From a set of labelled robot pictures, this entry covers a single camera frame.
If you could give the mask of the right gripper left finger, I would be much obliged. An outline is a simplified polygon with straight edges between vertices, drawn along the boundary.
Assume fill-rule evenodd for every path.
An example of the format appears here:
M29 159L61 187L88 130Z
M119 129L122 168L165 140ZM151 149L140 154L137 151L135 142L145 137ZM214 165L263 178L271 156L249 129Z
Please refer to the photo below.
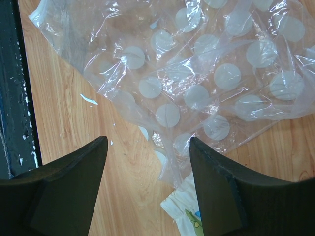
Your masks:
M100 136L37 169L0 181L2 236L86 236L108 152Z

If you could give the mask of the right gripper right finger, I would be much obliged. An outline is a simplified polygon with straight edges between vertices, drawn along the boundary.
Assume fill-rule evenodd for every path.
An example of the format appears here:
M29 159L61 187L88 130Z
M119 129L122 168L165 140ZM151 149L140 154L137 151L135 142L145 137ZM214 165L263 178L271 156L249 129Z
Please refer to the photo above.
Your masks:
M315 180L249 169L193 137L189 156L206 236L312 236Z

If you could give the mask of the clear zip top bag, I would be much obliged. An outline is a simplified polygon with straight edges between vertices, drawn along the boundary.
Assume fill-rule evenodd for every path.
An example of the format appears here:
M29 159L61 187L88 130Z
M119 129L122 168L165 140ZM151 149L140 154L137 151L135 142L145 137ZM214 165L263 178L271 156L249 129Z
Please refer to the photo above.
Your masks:
M315 18L298 0L42 0L29 19L166 156L226 153L315 111Z

